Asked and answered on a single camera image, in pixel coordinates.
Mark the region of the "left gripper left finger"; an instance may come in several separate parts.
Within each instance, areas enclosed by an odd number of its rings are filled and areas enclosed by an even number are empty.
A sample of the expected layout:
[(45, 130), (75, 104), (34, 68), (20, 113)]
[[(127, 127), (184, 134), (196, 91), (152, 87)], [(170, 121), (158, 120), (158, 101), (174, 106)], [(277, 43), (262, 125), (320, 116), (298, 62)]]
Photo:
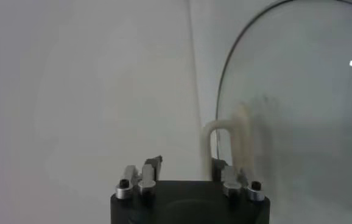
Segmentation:
[(135, 189), (141, 196), (153, 195), (162, 161), (161, 155), (146, 159), (141, 173), (138, 172), (135, 165), (128, 165), (115, 187), (115, 197), (120, 200), (131, 199)]

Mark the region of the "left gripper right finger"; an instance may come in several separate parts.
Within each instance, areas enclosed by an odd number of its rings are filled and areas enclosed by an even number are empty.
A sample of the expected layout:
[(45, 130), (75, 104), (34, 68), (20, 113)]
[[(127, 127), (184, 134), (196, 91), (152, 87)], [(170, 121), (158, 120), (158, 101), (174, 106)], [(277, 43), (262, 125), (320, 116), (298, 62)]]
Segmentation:
[(231, 200), (242, 194), (249, 201), (264, 201), (262, 184), (259, 181), (250, 181), (243, 169), (236, 170), (221, 159), (211, 159), (211, 176), (214, 182), (221, 182), (223, 194)]

